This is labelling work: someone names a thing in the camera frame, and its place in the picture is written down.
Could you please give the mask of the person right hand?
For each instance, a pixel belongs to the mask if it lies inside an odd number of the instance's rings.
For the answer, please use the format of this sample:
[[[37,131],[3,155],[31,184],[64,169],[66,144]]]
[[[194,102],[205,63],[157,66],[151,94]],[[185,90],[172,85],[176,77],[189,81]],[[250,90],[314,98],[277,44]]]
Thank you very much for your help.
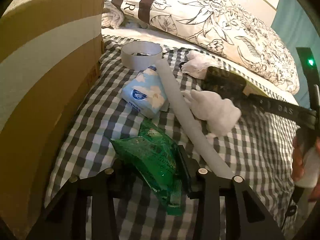
[[[319,200],[319,136],[315,131],[297,130],[293,140],[291,177],[296,187],[311,189],[309,202]]]

